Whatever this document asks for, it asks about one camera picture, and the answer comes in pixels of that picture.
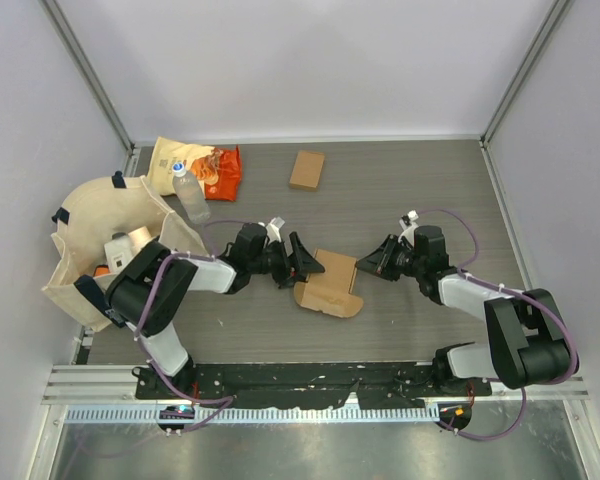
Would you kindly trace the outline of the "large cardboard box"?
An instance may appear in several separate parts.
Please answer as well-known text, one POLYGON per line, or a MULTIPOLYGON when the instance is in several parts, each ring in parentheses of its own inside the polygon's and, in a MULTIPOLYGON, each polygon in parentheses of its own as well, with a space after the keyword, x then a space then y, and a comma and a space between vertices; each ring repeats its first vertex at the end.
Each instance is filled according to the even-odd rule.
POLYGON ((356 316, 364 306, 364 300, 353 294, 357 260, 324 249, 317 249, 314 258, 325 271, 312 273, 306 282, 298 282, 294 286, 296 304, 337 318, 356 316))

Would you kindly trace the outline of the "small cardboard box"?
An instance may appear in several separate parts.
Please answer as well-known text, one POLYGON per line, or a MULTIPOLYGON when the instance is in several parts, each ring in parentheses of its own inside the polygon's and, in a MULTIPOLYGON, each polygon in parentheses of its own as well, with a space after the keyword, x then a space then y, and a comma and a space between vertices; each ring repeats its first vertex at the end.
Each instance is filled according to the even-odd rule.
POLYGON ((316 191, 319 186, 324 162, 324 153, 306 150, 299 151, 289 180, 289 186, 294 189, 316 191))

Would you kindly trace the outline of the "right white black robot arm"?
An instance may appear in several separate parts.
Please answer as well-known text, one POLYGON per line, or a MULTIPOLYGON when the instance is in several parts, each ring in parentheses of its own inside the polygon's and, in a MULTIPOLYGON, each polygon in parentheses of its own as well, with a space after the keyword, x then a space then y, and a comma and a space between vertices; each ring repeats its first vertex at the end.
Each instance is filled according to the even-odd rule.
POLYGON ((356 268, 387 281, 416 280, 423 296, 484 323, 486 344, 464 343, 439 349, 431 380, 452 395, 469 378, 485 378, 510 389, 555 384, 577 371, 572 340, 552 295, 543 289, 519 291, 496 286, 451 265, 442 229, 409 226, 389 235, 356 268))

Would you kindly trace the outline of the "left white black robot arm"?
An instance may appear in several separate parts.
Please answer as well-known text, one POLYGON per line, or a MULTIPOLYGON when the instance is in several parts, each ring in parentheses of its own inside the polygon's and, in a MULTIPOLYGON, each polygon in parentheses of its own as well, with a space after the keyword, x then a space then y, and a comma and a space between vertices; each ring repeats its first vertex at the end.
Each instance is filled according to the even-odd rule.
POLYGON ((244 223, 218 256, 178 252, 152 240, 106 290, 114 317, 132 331, 159 388, 170 398, 189 396, 196 381, 195 362, 174 326, 188 292, 235 294, 254 275, 269 275, 278 288, 291 288, 326 271, 297 233, 290 234, 291 249, 286 249, 280 235, 283 224, 279 217, 267 224, 244 223))

